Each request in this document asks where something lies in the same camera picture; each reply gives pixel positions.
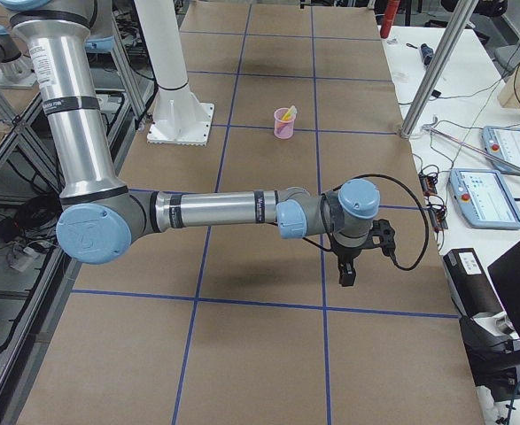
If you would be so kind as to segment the metal grabber stick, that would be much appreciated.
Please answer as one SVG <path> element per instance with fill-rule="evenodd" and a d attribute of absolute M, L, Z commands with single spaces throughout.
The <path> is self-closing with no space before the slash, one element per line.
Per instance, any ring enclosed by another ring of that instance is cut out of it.
<path fill-rule="evenodd" d="M 510 163 L 507 160 L 505 160 L 504 158 L 500 158 L 498 155 L 494 155 L 492 153 L 489 153 L 486 150 L 483 150 L 483 149 L 475 147 L 471 144 L 465 143 L 456 137 L 443 133 L 435 128 L 436 125 L 437 125 L 437 121 L 434 121 L 432 124 L 424 124 L 421 126 L 421 130 L 424 132 L 430 133 L 431 135 L 440 136 L 441 138 L 443 138 L 449 142 L 455 143 L 459 148 L 466 148 L 470 151 L 475 152 L 476 154 L 482 155 L 483 157 L 489 159 L 492 163 L 499 164 L 499 165 L 503 166 L 506 170 L 511 170 L 512 174 L 520 175 L 520 166 Z"/>

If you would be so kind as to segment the yellow highlighter pen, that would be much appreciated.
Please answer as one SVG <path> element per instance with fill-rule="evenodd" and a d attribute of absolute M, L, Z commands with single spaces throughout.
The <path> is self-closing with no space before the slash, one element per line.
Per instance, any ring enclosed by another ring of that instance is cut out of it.
<path fill-rule="evenodd" d="M 290 106 L 281 118 L 281 121 L 288 122 L 295 119 L 297 108 L 295 105 Z"/>

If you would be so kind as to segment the near teach pendant tablet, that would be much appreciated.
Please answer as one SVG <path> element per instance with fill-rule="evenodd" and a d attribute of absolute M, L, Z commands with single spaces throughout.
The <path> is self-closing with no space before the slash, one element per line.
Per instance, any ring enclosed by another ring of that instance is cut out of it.
<path fill-rule="evenodd" d="M 450 190 L 473 228 L 518 230 L 520 210 L 498 170 L 454 168 Z"/>

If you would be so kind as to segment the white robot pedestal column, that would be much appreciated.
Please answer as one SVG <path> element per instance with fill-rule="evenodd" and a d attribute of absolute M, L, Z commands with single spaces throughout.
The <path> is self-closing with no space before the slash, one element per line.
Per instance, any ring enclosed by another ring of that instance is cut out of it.
<path fill-rule="evenodd" d="M 214 105 L 199 102 L 190 89 L 174 3 L 141 0 L 135 6 L 158 89 L 148 141 L 205 146 Z"/>

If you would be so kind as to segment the aluminium frame post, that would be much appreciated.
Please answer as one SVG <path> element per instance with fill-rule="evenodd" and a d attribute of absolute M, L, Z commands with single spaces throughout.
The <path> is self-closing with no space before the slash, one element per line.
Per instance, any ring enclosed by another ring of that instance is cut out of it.
<path fill-rule="evenodd" d="M 431 97 L 432 91 L 448 63 L 455 45 L 474 12 L 478 0 L 461 0 L 455 6 L 452 17 L 447 23 L 445 31 L 439 41 L 435 55 L 429 64 L 425 75 L 415 93 L 414 99 L 409 106 L 407 114 L 400 127 L 400 136 L 408 139 L 413 133 L 417 121 Z"/>

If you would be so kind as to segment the small circuit board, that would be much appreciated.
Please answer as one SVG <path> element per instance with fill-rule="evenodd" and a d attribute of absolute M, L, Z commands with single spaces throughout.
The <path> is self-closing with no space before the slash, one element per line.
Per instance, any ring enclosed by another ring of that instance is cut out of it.
<path fill-rule="evenodd" d="M 418 174 L 419 182 L 421 184 L 423 194 L 426 197 L 437 195 L 437 182 L 438 182 L 438 174 L 437 173 L 428 173 L 424 174 L 420 172 Z"/>

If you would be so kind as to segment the far teach pendant tablet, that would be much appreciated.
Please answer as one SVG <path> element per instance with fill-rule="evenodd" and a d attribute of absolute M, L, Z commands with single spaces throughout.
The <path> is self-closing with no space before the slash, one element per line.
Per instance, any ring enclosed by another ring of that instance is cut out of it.
<path fill-rule="evenodd" d="M 499 171 L 518 175 L 514 168 L 510 168 L 501 161 L 520 167 L 520 128 L 484 127 L 482 142 L 487 154 L 496 158 L 493 164 Z"/>

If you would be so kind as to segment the black box with label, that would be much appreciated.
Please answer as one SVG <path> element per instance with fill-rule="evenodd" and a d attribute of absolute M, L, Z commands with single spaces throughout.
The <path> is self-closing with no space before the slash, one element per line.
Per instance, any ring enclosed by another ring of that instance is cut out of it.
<path fill-rule="evenodd" d="M 453 301 L 463 316 L 483 319 L 503 312 L 473 248 L 452 249 L 443 261 Z"/>

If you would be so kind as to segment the teach pendant tablet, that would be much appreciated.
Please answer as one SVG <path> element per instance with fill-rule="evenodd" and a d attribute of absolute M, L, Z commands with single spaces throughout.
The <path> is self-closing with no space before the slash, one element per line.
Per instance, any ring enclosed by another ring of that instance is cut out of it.
<path fill-rule="evenodd" d="M 484 127 L 482 142 L 487 154 L 496 158 L 493 164 L 499 171 L 518 175 L 514 168 L 510 168 L 501 161 L 520 167 L 520 128 Z"/>
<path fill-rule="evenodd" d="M 454 168 L 450 190 L 473 228 L 518 230 L 520 210 L 498 170 Z"/>

